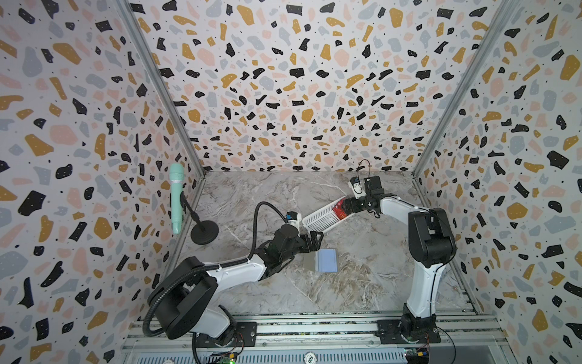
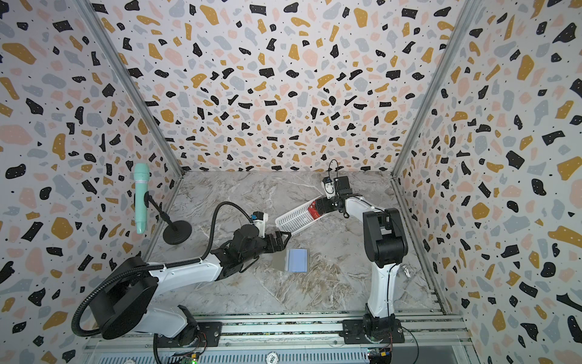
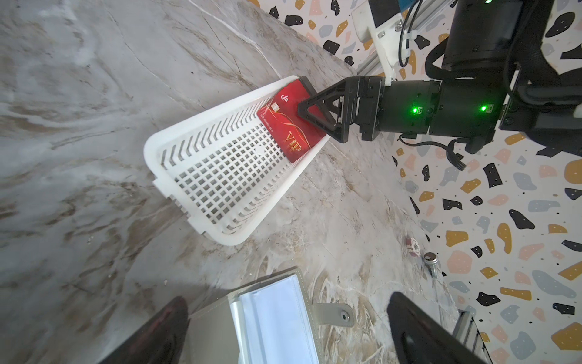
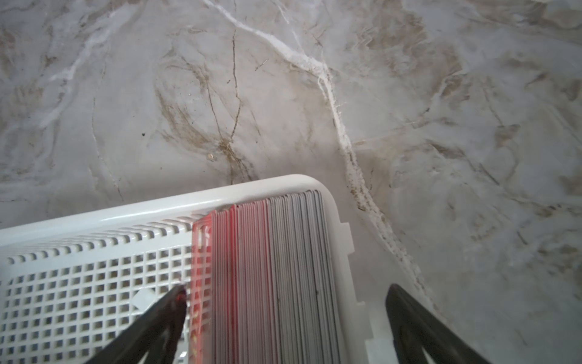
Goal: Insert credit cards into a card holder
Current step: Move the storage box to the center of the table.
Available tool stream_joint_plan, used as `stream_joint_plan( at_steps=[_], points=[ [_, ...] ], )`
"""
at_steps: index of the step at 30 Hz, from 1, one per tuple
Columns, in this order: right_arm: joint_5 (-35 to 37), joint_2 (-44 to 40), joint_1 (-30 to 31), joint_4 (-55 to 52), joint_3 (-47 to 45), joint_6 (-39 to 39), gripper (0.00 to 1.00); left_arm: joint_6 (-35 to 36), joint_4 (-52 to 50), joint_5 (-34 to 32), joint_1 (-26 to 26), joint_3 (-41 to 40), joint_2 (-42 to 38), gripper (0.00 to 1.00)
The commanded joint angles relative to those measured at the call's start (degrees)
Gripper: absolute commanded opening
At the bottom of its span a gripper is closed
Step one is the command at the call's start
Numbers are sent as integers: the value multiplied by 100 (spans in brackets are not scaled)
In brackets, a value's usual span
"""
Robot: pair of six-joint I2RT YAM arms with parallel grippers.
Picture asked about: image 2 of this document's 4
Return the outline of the white plastic mesh basket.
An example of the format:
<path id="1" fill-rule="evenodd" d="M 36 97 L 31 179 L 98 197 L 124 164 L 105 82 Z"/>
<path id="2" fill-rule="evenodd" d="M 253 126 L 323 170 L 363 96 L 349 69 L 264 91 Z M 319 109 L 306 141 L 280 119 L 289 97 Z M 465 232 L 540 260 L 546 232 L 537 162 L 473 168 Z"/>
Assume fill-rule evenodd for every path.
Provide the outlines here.
<path id="1" fill-rule="evenodd" d="M 317 199 L 313 199 L 307 203 L 304 203 L 301 206 L 298 206 L 295 209 L 276 218 L 275 224 L 277 228 L 280 231 L 290 232 L 292 235 L 297 235 L 300 232 L 306 230 L 311 225 L 315 224 L 316 221 L 320 220 L 321 218 L 328 214 L 328 213 L 324 214 L 318 220 L 314 220 L 309 215 L 308 207 L 314 200 Z"/>

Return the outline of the stack of red cards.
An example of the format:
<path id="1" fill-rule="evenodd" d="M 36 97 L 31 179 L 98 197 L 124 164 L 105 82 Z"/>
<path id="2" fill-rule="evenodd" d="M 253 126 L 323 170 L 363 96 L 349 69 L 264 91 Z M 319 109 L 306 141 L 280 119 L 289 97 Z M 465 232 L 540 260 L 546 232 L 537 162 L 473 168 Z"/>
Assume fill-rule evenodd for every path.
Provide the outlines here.
<path id="1" fill-rule="evenodd" d="M 314 220 L 321 218 L 325 214 L 324 200 L 314 200 L 308 207 L 308 213 Z"/>

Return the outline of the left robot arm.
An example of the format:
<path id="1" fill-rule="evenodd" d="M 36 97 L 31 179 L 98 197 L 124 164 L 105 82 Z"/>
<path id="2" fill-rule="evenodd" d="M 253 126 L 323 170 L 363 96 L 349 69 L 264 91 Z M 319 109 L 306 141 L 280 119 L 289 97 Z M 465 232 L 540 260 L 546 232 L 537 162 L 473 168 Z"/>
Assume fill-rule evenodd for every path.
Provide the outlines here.
<path id="1" fill-rule="evenodd" d="M 204 259 L 153 264 L 139 256 L 130 258 L 81 302 L 71 330 L 82 338 L 99 335 L 113 340 L 137 332 L 167 338 L 180 346 L 191 344 L 203 336 L 189 309 L 156 306 L 152 300 L 168 291 L 243 273 L 261 255 L 285 250 L 291 237 L 285 231 L 263 234 L 256 225 L 246 224 Z"/>

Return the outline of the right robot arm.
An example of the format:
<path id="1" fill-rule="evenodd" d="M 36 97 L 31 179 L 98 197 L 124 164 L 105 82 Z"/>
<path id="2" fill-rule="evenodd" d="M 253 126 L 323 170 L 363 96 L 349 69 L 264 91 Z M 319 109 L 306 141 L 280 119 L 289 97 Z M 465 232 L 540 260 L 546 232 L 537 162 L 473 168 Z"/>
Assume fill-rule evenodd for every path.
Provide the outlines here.
<path id="1" fill-rule="evenodd" d="M 313 203 L 315 212 L 338 211 L 362 223 L 365 255 L 372 266 L 363 332 L 372 341 L 382 341 L 400 328 L 394 309 L 396 277 L 409 251 L 400 211 L 380 208 L 355 194 L 347 176 L 324 177 L 322 186 L 325 196 Z"/>

